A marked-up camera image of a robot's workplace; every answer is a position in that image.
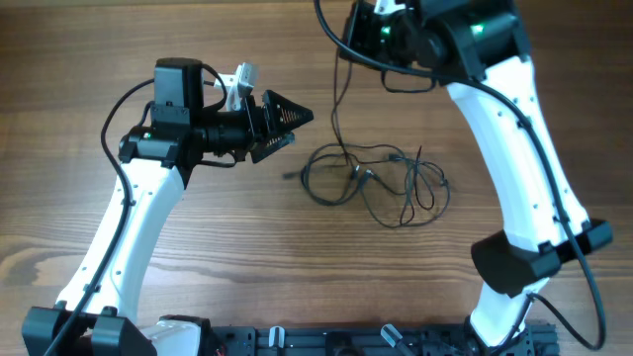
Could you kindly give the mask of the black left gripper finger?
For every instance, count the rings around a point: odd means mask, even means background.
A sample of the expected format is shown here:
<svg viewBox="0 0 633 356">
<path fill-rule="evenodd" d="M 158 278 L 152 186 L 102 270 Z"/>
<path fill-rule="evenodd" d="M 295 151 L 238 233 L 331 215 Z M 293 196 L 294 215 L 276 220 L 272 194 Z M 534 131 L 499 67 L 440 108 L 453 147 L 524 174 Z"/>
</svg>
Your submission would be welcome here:
<svg viewBox="0 0 633 356">
<path fill-rule="evenodd" d="M 259 163 L 276 151 L 294 142 L 295 135 L 293 133 L 284 133 L 280 136 L 270 138 L 265 142 L 257 143 L 250 150 L 252 163 Z"/>
<path fill-rule="evenodd" d="M 265 122 L 270 135 L 290 133 L 314 119 L 312 110 L 292 102 L 272 90 L 266 90 L 262 99 Z"/>
</svg>

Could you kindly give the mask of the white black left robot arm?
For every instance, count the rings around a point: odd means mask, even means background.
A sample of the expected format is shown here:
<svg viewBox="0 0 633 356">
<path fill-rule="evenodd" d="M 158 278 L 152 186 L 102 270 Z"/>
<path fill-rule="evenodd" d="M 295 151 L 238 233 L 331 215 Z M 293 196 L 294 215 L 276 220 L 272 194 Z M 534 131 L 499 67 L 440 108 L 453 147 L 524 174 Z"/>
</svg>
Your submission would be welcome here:
<svg viewBox="0 0 633 356">
<path fill-rule="evenodd" d="M 22 337 L 32 355 L 223 355 L 201 317 L 136 316 L 145 272 L 171 211 L 198 166 L 260 162 L 291 143 L 313 112 L 266 91 L 252 96 L 255 68 L 217 73 L 192 58 L 156 61 L 153 99 L 109 154 L 116 171 L 106 213 L 78 270 L 50 308 L 33 307 Z"/>
</svg>

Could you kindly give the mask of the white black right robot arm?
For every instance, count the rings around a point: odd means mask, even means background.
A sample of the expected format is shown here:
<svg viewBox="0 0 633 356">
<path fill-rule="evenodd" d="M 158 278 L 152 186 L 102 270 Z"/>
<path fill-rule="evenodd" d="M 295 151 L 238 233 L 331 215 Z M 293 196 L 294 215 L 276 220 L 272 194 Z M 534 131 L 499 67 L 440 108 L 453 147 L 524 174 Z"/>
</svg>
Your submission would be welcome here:
<svg viewBox="0 0 633 356">
<path fill-rule="evenodd" d="M 570 261 L 610 243 L 571 189 L 543 118 L 530 44 L 511 1 L 357 1 L 336 38 L 340 54 L 381 73 L 446 88 L 469 124 L 496 188 L 502 229 L 472 246 L 483 287 L 467 320 L 477 350 L 499 355 L 526 341 L 541 290 Z"/>
</svg>

